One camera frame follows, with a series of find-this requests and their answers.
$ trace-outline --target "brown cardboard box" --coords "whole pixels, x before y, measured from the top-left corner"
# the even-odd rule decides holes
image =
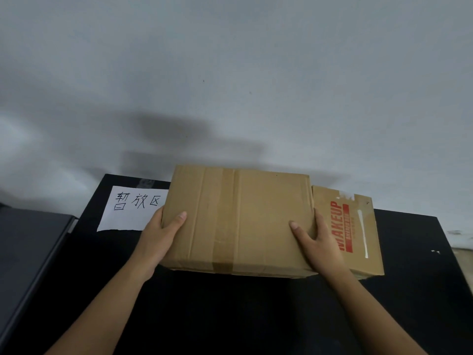
[[[314,205],[337,239],[346,264],[358,278],[384,275],[375,212],[370,197],[312,186]]]
[[[168,225],[184,210],[187,220],[162,265],[209,273],[291,278],[316,274],[302,256],[287,223],[295,220],[313,238],[313,208],[307,175],[177,166],[162,224]]]

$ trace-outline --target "finger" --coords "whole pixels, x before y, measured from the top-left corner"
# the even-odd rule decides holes
[[[299,241],[300,244],[308,244],[309,242],[313,241],[310,236],[307,234],[305,230],[303,230],[299,224],[297,224],[295,221],[291,220],[289,221],[289,226],[292,230],[292,234],[296,237],[296,239]]]
[[[179,215],[176,215],[173,221],[171,221],[171,224],[169,224],[166,229],[169,231],[170,234],[175,235],[179,228],[184,224],[186,218],[187,212],[182,212]]]
[[[163,217],[163,209],[164,206],[154,212],[153,216],[148,222],[148,226],[152,226],[153,228],[157,227],[158,229],[161,229],[161,218]]]
[[[316,223],[317,223],[317,237],[319,236],[324,237],[328,234],[327,223],[325,222],[325,219],[323,218],[322,213],[320,213],[318,209],[314,208],[314,213],[315,213]]]

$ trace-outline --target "hand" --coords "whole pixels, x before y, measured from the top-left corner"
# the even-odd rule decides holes
[[[317,223],[315,240],[310,238],[296,222],[290,221],[289,226],[311,267],[325,278],[336,277],[349,269],[345,265],[337,241],[329,233],[322,214],[317,209],[315,209],[315,214]]]
[[[159,208],[146,225],[130,257],[129,263],[137,267],[144,276],[144,281],[151,278],[154,269],[168,252],[174,235],[184,224],[187,213],[182,212],[166,228],[161,227],[163,207]]]

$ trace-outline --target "person's left arm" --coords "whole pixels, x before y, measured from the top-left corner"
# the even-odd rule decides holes
[[[174,235],[186,220],[186,213],[182,212],[162,229],[162,213],[163,208],[156,211],[127,263],[46,355],[103,355],[114,352],[141,287],[151,278],[157,264],[169,250]]]

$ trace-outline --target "person's left hand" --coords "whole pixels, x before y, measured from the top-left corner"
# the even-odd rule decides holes
[[[163,207],[159,208],[146,225],[130,257],[129,263],[141,270],[144,281],[151,278],[154,269],[168,252],[174,235],[184,224],[187,213],[182,212],[166,228],[161,227]]]

